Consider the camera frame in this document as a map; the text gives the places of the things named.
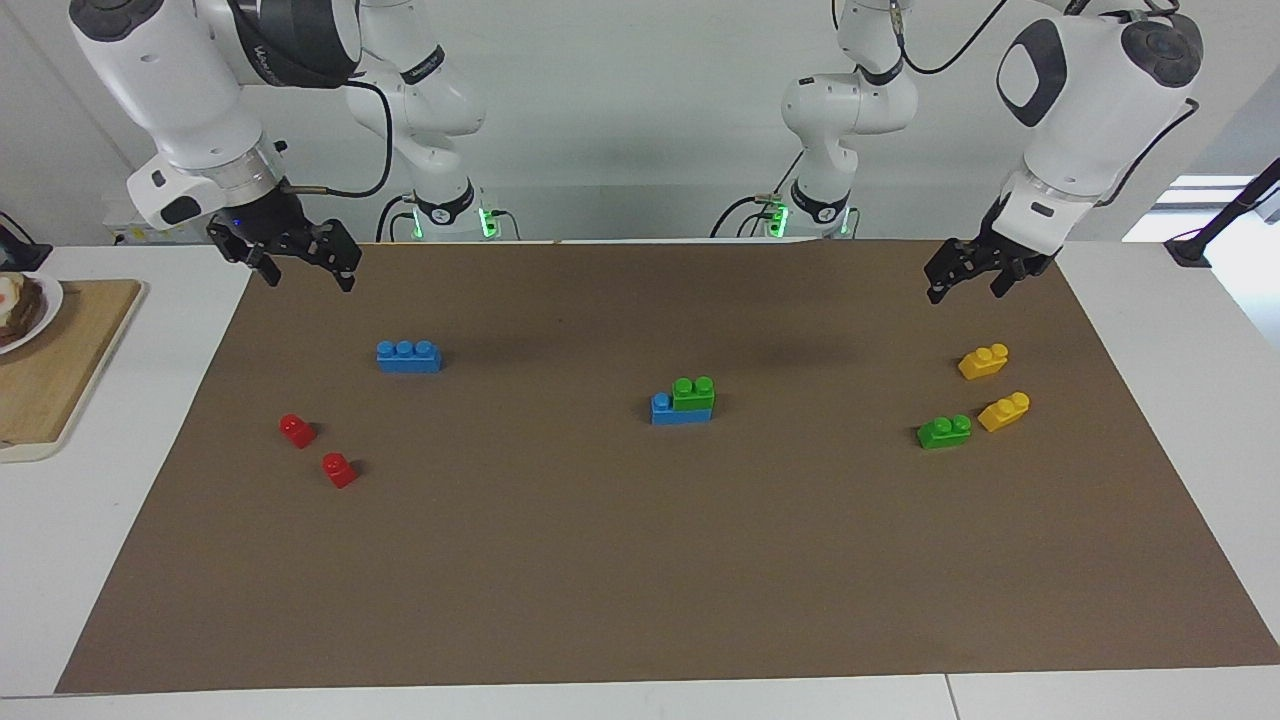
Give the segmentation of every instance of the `sandwich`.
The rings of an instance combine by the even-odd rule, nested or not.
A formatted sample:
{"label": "sandwich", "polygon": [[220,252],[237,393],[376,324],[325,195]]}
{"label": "sandwich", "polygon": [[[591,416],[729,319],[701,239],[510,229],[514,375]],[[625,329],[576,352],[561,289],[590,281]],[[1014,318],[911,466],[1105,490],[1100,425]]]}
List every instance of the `sandwich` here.
{"label": "sandwich", "polygon": [[31,332],[41,315],[40,283],[22,273],[0,273],[0,347]]}

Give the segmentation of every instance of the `white wall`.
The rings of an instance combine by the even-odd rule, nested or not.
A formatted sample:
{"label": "white wall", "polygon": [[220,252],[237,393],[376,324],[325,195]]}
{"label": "white wall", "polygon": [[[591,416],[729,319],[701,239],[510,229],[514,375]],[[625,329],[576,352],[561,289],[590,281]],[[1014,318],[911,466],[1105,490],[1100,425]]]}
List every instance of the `white wall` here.
{"label": "white wall", "polygon": [[[1164,242],[1208,224],[1212,210],[1149,213],[1129,231],[1125,242]],[[1231,223],[1206,252],[1213,274],[1258,331],[1280,350],[1280,225],[1247,213]]]}
{"label": "white wall", "polygon": [[1276,158],[1280,158],[1280,72],[1271,74],[1188,172],[1256,176]]}
{"label": "white wall", "polygon": [[[909,29],[914,55],[928,64],[950,55],[992,1],[919,3]],[[150,142],[76,50],[67,3],[0,3],[65,77],[52,92],[79,99],[132,164],[145,161]],[[1100,210],[1076,237],[1119,240],[1280,61],[1274,0],[1185,0],[1183,6],[1206,35],[1208,58],[1197,92],[1204,110],[1148,160],[1120,202]],[[705,236],[731,200],[771,190],[799,150],[778,111],[786,85],[849,69],[822,0],[435,0],[433,8],[449,56],[490,99],[484,131],[461,142],[472,174],[518,213],[526,237]],[[996,67],[1021,27],[1048,13],[1029,0],[1010,3],[964,61],[919,81],[915,124],[859,142],[855,202],[865,211],[864,237],[936,238],[975,229],[1028,138],[996,95]],[[8,46],[0,49],[5,65]],[[0,73],[8,78],[10,69]],[[376,178],[379,141],[355,124],[335,94],[246,92],[269,132],[289,140],[285,158],[294,182],[360,188]],[[40,145],[60,158],[51,163],[72,161],[64,133],[38,126],[29,132],[44,133]],[[403,172],[396,178],[397,188],[407,188]],[[109,182],[86,179],[95,199]],[[8,168],[0,170],[0,184],[13,182]],[[369,237],[390,196],[307,205],[314,219],[337,215]],[[79,225],[78,233],[60,236],[87,241],[93,228]]]}
{"label": "white wall", "polygon": [[0,4],[0,209],[41,240],[106,242],[101,191],[128,172],[124,155]]}

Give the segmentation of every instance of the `table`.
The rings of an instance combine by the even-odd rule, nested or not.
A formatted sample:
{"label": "table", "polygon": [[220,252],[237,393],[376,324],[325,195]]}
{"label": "table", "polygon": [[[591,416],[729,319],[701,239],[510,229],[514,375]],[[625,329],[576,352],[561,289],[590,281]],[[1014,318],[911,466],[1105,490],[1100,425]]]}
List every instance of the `table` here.
{"label": "table", "polygon": [[[1280,407],[1280,355],[1211,273],[1174,266],[1162,247],[1073,243],[1062,268],[1276,633],[1280,443],[1261,428]],[[1262,719],[1280,701],[1276,667],[42,698],[248,278],[207,247],[65,249],[46,269],[61,279],[137,277],[151,288],[67,448],[0,468],[0,697],[9,698],[0,717],[344,717],[358,708],[448,717]]]}

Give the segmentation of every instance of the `blue lego brick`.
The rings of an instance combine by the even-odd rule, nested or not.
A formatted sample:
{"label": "blue lego brick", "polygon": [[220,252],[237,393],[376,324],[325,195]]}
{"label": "blue lego brick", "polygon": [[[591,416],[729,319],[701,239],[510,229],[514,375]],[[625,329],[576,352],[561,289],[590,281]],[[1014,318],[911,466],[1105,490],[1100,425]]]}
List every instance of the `blue lego brick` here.
{"label": "blue lego brick", "polygon": [[671,396],[659,392],[653,396],[649,404],[650,421],[654,425],[692,425],[698,423],[710,423],[712,411],[707,410],[676,410],[671,405]]}
{"label": "blue lego brick", "polygon": [[434,374],[444,366],[440,350],[428,341],[413,345],[410,341],[378,343],[378,368],[393,374]]}

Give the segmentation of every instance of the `toy brick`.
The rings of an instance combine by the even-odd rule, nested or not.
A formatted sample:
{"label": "toy brick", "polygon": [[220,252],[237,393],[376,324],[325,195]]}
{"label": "toy brick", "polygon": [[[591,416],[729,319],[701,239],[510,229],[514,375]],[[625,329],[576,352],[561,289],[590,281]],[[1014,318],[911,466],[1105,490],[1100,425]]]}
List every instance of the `toy brick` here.
{"label": "toy brick", "polygon": [[920,447],[925,450],[940,450],[943,447],[956,447],[969,442],[973,437],[973,420],[966,415],[955,418],[938,418],[916,433],[920,438]]}
{"label": "toy brick", "polygon": [[988,433],[993,433],[1021,420],[1030,407],[1032,398],[1025,392],[1015,392],[983,410],[982,415],[978,415],[978,421]]}
{"label": "toy brick", "polygon": [[691,425],[698,423],[710,423],[712,410],[676,410],[672,406],[671,396],[659,392],[653,396],[649,404],[650,421],[654,425]]}
{"label": "toy brick", "polygon": [[315,428],[292,413],[280,418],[280,433],[298,450],[306,448],[316,438]]}
{"label": "toy brick", "polygon": [[329,475],[329,479],[338,489],[349,486],[360,477],[360,473],[351,466],[351,462],[347,462],[347,459],[340,452],[330,452],[324,456],[324,473]]}
{"label": "toy brick", "polygon": [[995,375],[1009,364],[1009,348],[998,342],[991,347],[979,347],[960,361],[960,374],[966,380]]}
{"label": "toy brick", "polygon": [[444,361],[440,350],[428,341],[417,345],[410,341],[378,343],[378,366],[392,374],[434,374],[439,373]]}
{"label": "toy brick", "polygon": [[680,378],[671,386],[672,407],[685,413],[689,410],[712,410],[716,407],[716,382],[703,375],[696,380]]}

